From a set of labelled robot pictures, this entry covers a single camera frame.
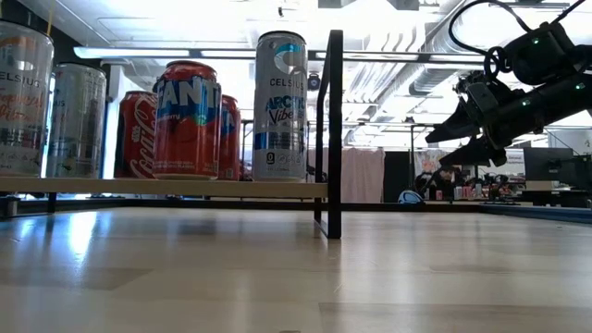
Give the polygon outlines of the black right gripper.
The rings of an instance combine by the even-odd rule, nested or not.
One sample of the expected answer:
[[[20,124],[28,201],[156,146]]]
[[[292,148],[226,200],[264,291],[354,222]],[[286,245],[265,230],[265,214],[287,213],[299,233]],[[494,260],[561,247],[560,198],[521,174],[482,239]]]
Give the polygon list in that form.
[[[469,138],[470,141],[439,160],[442,166],[473,165],[503,166],[506,151],[489,138],[495,111],[509,99],[509,88],[500,80],[489,80],[482,71],[462,75],[455,85],[459,103],[454,113],[443,123],[435,125],[425,137],[428,143]]]

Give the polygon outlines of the Celsius Arctic Vibe can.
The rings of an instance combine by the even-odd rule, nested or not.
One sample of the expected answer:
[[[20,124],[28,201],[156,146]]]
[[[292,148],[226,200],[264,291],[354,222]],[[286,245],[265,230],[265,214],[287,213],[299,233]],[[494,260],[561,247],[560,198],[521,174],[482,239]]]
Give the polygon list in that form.
[[[292,31],[258,39],[253,103],[253,178],[302,182],[306,161],[307,51]]]

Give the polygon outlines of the red Fanta can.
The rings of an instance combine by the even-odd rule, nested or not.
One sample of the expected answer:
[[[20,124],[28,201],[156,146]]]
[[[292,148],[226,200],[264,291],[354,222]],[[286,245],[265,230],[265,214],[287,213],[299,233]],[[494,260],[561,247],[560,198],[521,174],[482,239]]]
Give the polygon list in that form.
[[[221,108],[218,178],[240,179],[241,114],[234,97],[223,94]]]
[[[177,60],[156,83],[154,176],[216,179],[222,90],[206,64]]]

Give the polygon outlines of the red Coca-Cola can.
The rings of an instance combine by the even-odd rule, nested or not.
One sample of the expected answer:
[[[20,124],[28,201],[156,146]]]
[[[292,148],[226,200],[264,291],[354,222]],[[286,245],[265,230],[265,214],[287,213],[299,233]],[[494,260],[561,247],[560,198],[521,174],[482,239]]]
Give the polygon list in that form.
[[[119,104],[117,149],[114,167],[116,179],[152,179],[156,94],[126,92]]]

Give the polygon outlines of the white tall can pink lettering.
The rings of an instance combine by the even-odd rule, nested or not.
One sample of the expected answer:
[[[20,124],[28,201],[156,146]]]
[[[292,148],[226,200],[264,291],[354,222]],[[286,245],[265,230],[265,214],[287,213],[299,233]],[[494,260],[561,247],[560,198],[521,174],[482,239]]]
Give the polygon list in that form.
[[[96,179],[101,165],[107,79],[77,63],[55,66],[48,178]]]

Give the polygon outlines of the Celsius can pineapple print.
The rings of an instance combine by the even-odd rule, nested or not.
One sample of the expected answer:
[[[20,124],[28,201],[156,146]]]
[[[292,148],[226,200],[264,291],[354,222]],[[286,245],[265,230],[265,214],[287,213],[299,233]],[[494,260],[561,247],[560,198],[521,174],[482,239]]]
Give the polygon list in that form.
[[[0,177],[38,177],[54,44],[46,34],[0,19]]]

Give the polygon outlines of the cluttered distant workbench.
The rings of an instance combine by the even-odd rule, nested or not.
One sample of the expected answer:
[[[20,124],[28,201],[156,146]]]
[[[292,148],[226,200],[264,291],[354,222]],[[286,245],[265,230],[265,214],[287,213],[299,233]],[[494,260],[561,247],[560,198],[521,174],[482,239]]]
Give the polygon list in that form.
[[[413,189],[428,201],[518,204],[526,186],[518,177],[495,173],[472,176],[469,170],[441,166],[416,176]]]

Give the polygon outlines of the black partition panel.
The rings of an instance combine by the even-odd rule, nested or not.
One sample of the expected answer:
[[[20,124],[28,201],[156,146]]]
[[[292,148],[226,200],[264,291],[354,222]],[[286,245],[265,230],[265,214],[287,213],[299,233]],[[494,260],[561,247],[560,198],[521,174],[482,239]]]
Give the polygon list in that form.
[[[400,194],[408,189],[410,159],[408,152],[385,152],[383,202],[395,204]]]

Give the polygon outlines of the black computer monitor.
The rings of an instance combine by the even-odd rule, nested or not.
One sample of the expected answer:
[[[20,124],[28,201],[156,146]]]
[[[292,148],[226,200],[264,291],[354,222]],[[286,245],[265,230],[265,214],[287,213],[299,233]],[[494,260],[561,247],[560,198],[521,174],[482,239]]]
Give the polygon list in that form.
[[[525,178],[530,181],[560,181],[573,172],[570,148],[524,148]]]

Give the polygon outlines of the pink curtain panel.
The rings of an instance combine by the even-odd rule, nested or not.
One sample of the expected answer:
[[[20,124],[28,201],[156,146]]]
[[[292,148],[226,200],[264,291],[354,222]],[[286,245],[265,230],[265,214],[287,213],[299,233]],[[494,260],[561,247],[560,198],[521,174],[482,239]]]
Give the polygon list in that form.
[[[341,152],[341,200],[346,204],[382,202],[386,153],[382,148],[345,147]]]

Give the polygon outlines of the dark grey canister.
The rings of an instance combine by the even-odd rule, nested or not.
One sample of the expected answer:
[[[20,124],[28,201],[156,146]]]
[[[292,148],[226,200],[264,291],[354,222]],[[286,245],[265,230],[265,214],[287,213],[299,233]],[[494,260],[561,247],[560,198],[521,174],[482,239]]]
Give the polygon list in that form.
[[[0,197],[0,218],[13,217],[18,214],[20,199],[14,196]]]

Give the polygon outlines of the black metal rack frame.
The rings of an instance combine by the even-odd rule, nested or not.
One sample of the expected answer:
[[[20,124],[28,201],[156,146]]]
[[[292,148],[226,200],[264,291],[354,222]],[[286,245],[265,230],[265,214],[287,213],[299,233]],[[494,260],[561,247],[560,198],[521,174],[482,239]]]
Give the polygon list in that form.
[[[252,155],[247,142],[253,132],[253,121],[250,119],[241,122],[240,140],[240,181],[252,181],[252,162],[249,157]]]
[[[342,124],[343,147],[382,148],[385,152],[408,152],[410,178],[408,189],[413,189],[416,177],[415,155],[429,150],[425,137],[434,129],[434,123],[345,121]]]

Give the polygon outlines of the silver corrugated ceiling duct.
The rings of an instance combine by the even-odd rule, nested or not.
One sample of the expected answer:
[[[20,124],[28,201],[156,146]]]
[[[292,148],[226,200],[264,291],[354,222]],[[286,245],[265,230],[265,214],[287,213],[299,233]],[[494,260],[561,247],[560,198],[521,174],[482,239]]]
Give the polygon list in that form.
[[[467,0],[418,0],[420,5],[434,2],[437,7],[428,12],[414,14],[400,11],[398,22],[407,23],[407,28],[393,28],[372,36],[366,48],[382,52],[427,52],[458,53],[460,50],[448,37],[447,26],[452,14]],[[424,96],[455,73],[452,68],[437,68],[417,63],[360,63],[355,75],[346,86],[344,100],[347,102],[377,103],[384,105],[395,95]]]

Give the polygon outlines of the black metal table frame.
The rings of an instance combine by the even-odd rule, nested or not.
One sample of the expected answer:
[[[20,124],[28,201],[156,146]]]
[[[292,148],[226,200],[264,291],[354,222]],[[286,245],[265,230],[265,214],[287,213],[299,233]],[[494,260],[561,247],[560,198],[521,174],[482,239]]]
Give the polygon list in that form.
[[[190,208],[222,210],[289,210],[312,211],[313,203],[303,202],[245,202],[245,201],[179,201],[156,199],[87,199],[58,200],[57,212],[91,211],[107,208],[149,207],[149,208]],[[480,213],[501,216],[516,216],[532,219],[555,220],[592,226],[592,209],[572,207],[521,206],[493,203],[344,203],[344,212],[404,212],[404,213]]]

